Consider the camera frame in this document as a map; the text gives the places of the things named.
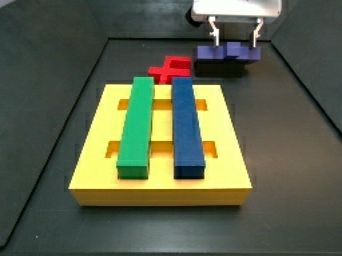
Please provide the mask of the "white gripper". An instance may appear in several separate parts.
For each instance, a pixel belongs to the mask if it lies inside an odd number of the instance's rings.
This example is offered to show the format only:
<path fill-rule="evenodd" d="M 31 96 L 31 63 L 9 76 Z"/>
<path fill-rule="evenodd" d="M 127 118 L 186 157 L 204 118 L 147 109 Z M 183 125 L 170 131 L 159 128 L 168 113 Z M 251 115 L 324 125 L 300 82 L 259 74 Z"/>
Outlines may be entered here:
<path fill-rule="evenodd" d="M 196 22 L 208 19 L 211 27 L 210 36 L 214 46 L 219 46 L 219 23 L 255 23 L 250 34 L 250 48 L 256 47 L 263 23 L 271 23 L 280 15 L 282 0 L 194 0 L 191 18 Z"/>

